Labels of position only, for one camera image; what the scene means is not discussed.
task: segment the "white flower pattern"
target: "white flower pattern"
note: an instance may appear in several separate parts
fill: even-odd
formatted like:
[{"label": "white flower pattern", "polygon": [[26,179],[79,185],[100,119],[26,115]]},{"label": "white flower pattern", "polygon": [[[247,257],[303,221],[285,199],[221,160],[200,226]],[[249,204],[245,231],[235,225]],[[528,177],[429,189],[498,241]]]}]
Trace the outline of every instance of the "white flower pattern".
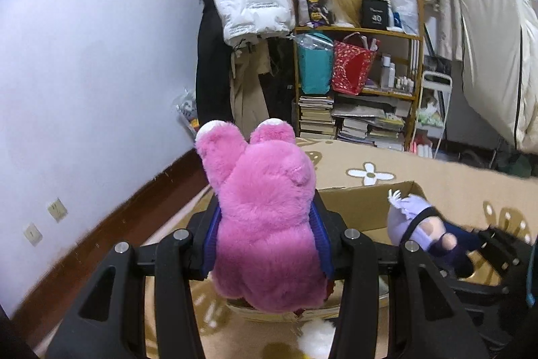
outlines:
[{"label": "white flower pattern", "polygon": [[388,172],[376,172],[376,166],[373,163],[366,162],[364,169],[348,169],[347,174],[350,177],[362,178],[362,184],[365,186],[373,186],[378,180],[393,180],[394,174]]}]

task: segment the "doll hair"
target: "doll hair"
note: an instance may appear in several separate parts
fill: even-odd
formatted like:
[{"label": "doll hair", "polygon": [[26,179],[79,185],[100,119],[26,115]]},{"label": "doll hair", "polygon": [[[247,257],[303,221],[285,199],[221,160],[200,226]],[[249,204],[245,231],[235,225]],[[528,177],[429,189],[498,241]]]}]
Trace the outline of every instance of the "doll hair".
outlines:
[{"label": "doll hair", "polygon": [[360,27],[360,6],[362,0],[328,0],[337,22],[348,22]]}]

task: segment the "shelf board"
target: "shelf board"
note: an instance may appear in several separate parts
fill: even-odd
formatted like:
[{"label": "shelf board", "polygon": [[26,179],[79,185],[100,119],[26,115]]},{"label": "shelf board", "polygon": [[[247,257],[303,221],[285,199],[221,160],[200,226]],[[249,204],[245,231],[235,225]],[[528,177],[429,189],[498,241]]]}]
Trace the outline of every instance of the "shelf board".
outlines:
[{"label": "shelf board", "polygon": [[361,95],[377,95],[377,96],[389,96],[391,98],[403,99],[405,101],[415,101],[413,95],[399,94],[397,92],[387,92],[384,90],[373,90],[370,88],[364,88],[359,95],[346,95],[343,93],[338,93],[339,96],[344,96],[346,98],[357,98],[360,99]]},{"label": "shelf board", "polygon": [[347,33],[364,33],[364,34],[379,34],[389,35],[392,37],[407,38],[407,40],[422,40],[421,36],[398,33],[396,31],[387,31],[386,29],[369,29],[369,28],[351,28],[351,27],[295,27],[294,32],[302,33],[305,31],[344,31]]}]

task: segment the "pink fur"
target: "pink fur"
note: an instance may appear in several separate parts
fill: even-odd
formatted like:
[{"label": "pink fur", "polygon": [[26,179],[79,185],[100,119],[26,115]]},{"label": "pink fur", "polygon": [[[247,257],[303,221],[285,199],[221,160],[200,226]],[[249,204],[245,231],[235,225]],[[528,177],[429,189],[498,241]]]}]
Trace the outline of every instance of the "pink fur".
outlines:
[{"label": "pink fur", "polygon": [[196,140],[222,209],[217,291],[265,312],[321,306],[327,279],[308,223],[312,162],[290,141],[293,130],[285,122],[259,126],[250,145],[231,132],[231,124],[216,126]]}]

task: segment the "brown baseboard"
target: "brown baseboard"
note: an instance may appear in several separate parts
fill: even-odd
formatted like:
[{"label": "brown baseboard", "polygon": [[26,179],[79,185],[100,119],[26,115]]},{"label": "brown baseboard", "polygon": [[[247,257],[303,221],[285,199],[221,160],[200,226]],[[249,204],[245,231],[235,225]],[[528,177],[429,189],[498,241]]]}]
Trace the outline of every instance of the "brown baseboard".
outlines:
[{"label": "brown baseboard", "polygon": [[119,241],[141,245],[207,185],[190,150],[137,191],[41,280],[15,312],[18,334],[35,347],[63,318],[98,263]]}]

